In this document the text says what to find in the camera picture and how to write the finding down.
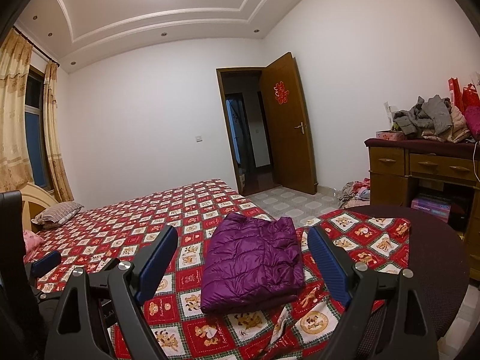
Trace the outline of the beige patterned curtain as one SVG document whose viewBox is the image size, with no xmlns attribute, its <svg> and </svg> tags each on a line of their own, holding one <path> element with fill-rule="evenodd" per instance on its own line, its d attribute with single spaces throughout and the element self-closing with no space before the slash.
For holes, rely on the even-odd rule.
<svg viewBox="0 0 480 360">
<path fill-rule="evenodd" d="M 64 161 L 60 149 L 58 137 L 58 125 L 56 118 L 57 97 L 56 85 L 58 65 L 49 61 L 46 65 L 43 85 L 43 129 L 49 173 L 55 197 L 58 202 L 71 202 L 74 200 Z"/>
<path fill-rule="evenodd" d="M 11 29 L 1 45 L 0 128 L 1 191 L 23 188 L 32 181 L 25 133 L 25 94 L 32 45 Z"/>
</svg>

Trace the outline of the purple quilted down jacket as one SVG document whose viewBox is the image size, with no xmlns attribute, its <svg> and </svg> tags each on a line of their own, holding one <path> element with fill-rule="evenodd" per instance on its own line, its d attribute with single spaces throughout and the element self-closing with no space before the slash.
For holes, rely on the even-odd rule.
<svg viewBox="0 0 480 360">
<path fill-rule="evenodd" d="M 293 302 L 304 288 L 300 241 L 289 217 L 228 214 L 210 238 L 202 266 L 204 314 L 268 310 Z"/>
</svg>

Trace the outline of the purple box under dresser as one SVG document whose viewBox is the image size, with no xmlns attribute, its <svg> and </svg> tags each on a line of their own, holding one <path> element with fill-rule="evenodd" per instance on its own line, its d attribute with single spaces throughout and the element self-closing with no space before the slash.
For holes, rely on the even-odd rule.
<svg viewBox="0 0 480 360">
<path fill-rule="evenodd" d="M 448 222 L 451 211 L 450 204 L 427 197 L 414 198 L 411 202 L 411 208 L 433 215 L 445 223 Z"/>
</svg>

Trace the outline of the beige garment on dresser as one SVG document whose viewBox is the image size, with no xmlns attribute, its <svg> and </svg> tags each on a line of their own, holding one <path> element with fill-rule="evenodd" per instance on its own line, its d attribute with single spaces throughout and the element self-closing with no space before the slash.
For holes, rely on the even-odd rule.
<svg viewBox="0 0 480 360">
<path fill-rule="evenodd" d="M 471 136 L 468 129 L 465 116 L 456 107 L 451 107 L 451 127 L 445 132 L 437 135 L 434 130 L 426 129 L 422 132 L 422 137 L 431 141 L 459 143 Z"/>
</svg>

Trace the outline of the cream wooden headboard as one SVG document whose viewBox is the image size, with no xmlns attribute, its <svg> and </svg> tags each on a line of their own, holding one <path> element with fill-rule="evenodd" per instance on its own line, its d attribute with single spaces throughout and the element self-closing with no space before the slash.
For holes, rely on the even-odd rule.
<svg viewBox="0 0 480 360">
<path fill-rule="evenodd" d="M 45 209 L 56 205 L 58 202 L 50 193 L 32 183 L 27 183 L 19 191 L 22 195 L 23 229 L 37 233 L 41 228 L 35 225 L 32 219 Z"/>
</svg>

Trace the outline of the dark round chair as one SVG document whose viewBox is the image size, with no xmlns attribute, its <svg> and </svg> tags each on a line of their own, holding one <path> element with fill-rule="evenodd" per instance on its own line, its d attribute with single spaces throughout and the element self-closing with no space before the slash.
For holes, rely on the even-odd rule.
<svg viewBox="0 0 480 360">
<path fill-rule="evenodd" d="M 438 338 L 447 332 L 461 308 L 470 266 L 459 236 L 432 214 L 401 206 L 364 205 L 355 213 L 410 221 L 408 267 L 420 283 Z"/>
</svg>

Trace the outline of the clothes heap on floor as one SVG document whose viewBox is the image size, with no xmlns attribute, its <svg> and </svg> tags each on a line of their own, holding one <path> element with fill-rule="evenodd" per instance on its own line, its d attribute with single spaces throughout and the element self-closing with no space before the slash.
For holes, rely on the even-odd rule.
<svg viewBox="0 0 480 360">
<path fill-rule="evenodd" d="M 370 179 L 351 181 L 346 183 L 337 194 L 338 207 L 348 209 L 370 204 Z"/>
</svg>

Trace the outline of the pink tissue box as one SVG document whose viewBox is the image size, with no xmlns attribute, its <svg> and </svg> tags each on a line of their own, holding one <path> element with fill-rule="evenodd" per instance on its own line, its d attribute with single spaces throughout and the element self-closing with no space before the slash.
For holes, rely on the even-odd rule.
<svg viewBox="0 0 480 360">
<path fill-rule="evenodd" d="M 383 141 L 403 141 L 406 140 L 406 135 L 401 131 L 378 131 L 376 138 Z"/>
</svg>

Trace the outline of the grey clothes pile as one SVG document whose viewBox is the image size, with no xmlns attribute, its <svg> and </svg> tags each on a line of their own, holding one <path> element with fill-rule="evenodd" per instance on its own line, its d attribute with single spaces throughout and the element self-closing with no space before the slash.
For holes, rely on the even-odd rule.
<svg viewBox="0 0 480 360">
<path fill-rule="evenodd" d="M 394 112 L 392 120 L 407 137 L 420 137 L 425 130 L 440 135 L 452 127 L 451 109 L 447 97 L 435 95 L 428 100 L 419 97 L 410 110 Z"/>
</svg>

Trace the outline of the red door decoration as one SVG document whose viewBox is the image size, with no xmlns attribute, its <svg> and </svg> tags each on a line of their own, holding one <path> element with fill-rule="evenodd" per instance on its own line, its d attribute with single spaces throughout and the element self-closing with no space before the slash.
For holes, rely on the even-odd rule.
<svg viewBox="0 0 480 360">
<path fill-rule="evenodd" d="M 279 81 L 273 86 L 274 96 L 279 105 L 286 104 L 288 102 L 289 90 L 286 88 L 283 81 Z"/>
</svg>

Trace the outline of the beige patterned left curtain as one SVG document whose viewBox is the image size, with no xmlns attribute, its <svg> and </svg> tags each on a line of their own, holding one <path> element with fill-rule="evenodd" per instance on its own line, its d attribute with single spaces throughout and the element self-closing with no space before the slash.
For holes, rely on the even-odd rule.
<svg viewBox="0 0 480 360">
<path fill-rule="evenodd" d="M 25 133 L 25 94 L 32 45 L 11 29 L 1 45 L 0 128 L 1 191 L 23 188 L 32 181 Z"/>
</svg>

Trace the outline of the beige patterned right curtain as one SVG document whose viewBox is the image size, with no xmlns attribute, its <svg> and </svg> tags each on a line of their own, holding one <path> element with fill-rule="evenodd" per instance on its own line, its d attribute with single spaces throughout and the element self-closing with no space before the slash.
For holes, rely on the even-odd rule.
<svg viewBox="0 0 480 360">
<path fill-rule="evenodd" d="M 56 118 L 57 97 L 56 85 L 58 65 L 49 61 L 46 65 L 43 85 L 43 129 L 49 173 L 55 197 L 58 202 L 71 202 L 74 200 L 64 161 L 60 149 L 58 137 L 58 125 Z"/>
</svg>

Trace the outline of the striped grey pillow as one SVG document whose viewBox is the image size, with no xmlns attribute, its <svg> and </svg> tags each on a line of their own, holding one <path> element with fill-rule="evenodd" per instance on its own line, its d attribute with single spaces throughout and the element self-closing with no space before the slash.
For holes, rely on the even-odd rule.
<svg viewBox="0 0 480 360">
<path fill-rule="evenodd" d="M 61 202 L 44 209 L 31 222 L 44 229 L 58 228 L 77 215 L 83 205 L 77 202 Z"/>
</svg>

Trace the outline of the brown wooden door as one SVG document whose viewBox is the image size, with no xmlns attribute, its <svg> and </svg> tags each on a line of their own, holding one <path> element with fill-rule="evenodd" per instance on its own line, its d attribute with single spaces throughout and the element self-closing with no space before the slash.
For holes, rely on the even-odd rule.
<svg viewBox="0 0 480 360">
<path fill-rule="evenodd" d="M 273 86 L 279 81 L 289 90 L 288 102 L 279 105 Z M 288 52 L 265 67 L 259 79 L 272 151 L 274 180 L 306 194 L 317 192 L 317 172 L 308 111 L 299 70 Z"/>
</svg>

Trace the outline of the red gift bag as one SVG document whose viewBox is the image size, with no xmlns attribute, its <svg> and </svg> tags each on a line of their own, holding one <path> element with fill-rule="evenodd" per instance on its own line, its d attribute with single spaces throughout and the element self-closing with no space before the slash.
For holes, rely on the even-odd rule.
<svg viewBox="0 0 480 360">
<path fill-rule="evenodd" d="M 467 128 L 475 141 L 479 140 L 479 92 L 473 83 L 461 88 L 456 77 L 448 80 L 451 93 L 452 109 L 462 115 L 459 118 L 462 129 Z"/>
</svg>

